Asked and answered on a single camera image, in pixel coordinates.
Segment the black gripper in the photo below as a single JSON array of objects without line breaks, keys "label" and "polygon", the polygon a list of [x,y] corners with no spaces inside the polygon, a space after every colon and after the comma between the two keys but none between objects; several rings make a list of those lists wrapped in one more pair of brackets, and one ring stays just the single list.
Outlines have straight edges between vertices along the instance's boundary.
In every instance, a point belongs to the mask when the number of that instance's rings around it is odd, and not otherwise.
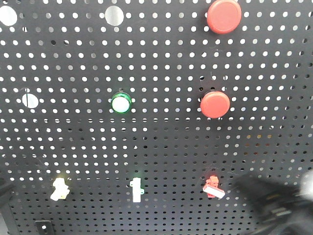
[{"label": "black gripper", "polygon": [[258,219],[258,227],[249,235],[311,235],[313,201],[299,186],[282,185],[255,175],[239,177],[234,186]]}]

